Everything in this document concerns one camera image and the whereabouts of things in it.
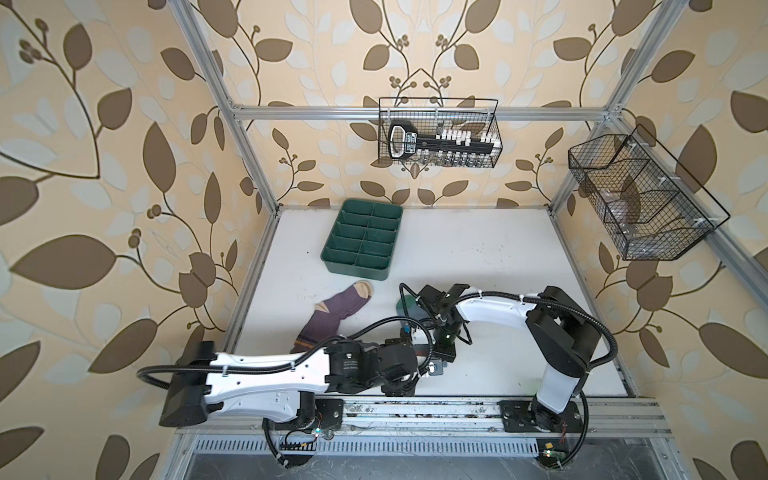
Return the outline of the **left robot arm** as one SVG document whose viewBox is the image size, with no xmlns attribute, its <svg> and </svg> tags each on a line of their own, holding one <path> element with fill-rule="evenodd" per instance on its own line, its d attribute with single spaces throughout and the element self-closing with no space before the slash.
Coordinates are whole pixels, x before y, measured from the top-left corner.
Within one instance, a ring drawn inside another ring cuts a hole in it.
<svg viewBox="0 0 768 480">
<path fill-rule="evenodd" d="M 265 428 L 285 424 L 319 437 L 325 427 L 317 396 L 357 395 L 376 387 L 389 396 L 406 394 L 428 374 L 434 346 L 423 322 L 394 316 L 289 355 L 235 355 L 216 351 L 211 341 L 194 341 L 176 363 L 144 367 L 137 377 L 165 391 L 162 427 L 251 414 L 261 417 Z"/>
</svg>

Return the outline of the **blue orange striped sock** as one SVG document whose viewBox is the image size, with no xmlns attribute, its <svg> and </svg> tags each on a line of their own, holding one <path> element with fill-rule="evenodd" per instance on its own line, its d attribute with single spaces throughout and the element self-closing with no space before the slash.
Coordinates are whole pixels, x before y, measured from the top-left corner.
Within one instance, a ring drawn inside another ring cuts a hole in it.
<svg viewBox="0 0 768 480">
<path fill-rule="evenodd" d="M 410 294 L 404 294 L 403 297 L 398 300 L 396 304 L 396 314 L 398 316 L 408 316 L 413 318 L 427 328 L 428 333 L 421 328 L 414 327 L 408 322 L 401 321 L 398 334 L 395 337 L 396 342 L 412 344 L 418 357 L 426 357 L 428 353 L 427 338 L 433 338 L 432 331 L 435 328 L 433 320 Z"/>
</svg>

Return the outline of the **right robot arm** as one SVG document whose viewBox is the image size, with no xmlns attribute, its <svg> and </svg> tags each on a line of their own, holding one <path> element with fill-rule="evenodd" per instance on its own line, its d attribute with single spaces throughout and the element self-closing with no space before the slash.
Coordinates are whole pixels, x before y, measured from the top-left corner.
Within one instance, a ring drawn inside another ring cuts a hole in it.
<svg viewBox="0 0 768 480">
<path fill-rule="evenodd" d="M 561 443 L 566 441 L 568 426 L 579 424 L 581 432 L 573 447 L 558 450 L 546 446 L 537 458 L 549 470 L 562 470 L 574 460 L 585 443 L 590 420 L 583 387 L 595 368 L 613 362 L 618 355 L 615 337 L 602 322 L 554 286 L 537 295 L 517 295 L 482 292 L 467 284 L 455 284 L 448 291 L 430 285 L 414 291 L 402 283 L 398 292 L 400 313 L 417 322 L 411 325 L 403 321 L 401 335 L 412 338 L 422 330 L 427 341 L 416 351 L 434 365 L 454 362 L 458 342 L 472 344 L 472 323 L 527 329 L 546 368 L 540 387 L 526 406 L 500 403 L 503 420 L 506 427 L 557 433 Z"/>
</svg>

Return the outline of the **green divided plastic tray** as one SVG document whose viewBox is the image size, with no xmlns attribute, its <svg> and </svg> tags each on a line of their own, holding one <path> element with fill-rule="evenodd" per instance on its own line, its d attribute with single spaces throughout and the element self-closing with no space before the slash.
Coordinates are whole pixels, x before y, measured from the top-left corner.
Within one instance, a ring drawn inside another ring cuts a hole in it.
<svg viewBox="0 0 768 480">
<path fill-rule="evenodd" d="M 321 261 L 334 274 L 385 281 L 403 213 L 398 205 L 346 200 L 323 246 Z"/>
</svg>

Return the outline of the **purple sock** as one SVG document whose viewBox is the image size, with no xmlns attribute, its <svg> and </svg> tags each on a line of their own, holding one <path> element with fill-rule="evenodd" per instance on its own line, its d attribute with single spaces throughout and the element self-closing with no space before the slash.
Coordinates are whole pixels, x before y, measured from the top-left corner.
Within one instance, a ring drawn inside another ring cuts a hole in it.
<svg viewBox="0 0 768 480">
<path fill-rule="evenodd" d="M 338 333 L 343 320 L 359 312 L 372 298 L 373 286 L 359 280 L 334 296 L 317 303 L 294 340 L 292 354 L 309 351 L 320 341 Z"/>
</svg>

